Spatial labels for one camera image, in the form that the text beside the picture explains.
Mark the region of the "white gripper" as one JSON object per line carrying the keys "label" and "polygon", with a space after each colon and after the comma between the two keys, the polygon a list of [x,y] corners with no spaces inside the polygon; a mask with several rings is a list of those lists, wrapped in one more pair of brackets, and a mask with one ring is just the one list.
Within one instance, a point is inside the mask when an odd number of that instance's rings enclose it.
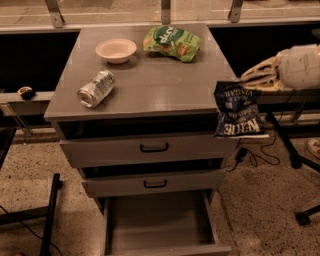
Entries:
{"label": "white gripper", "polygon": [[319,88],[319,46],[300,45],[282,50],[276,58],[270,57],[245,71],[241,79],[246,89],[267,92]]}

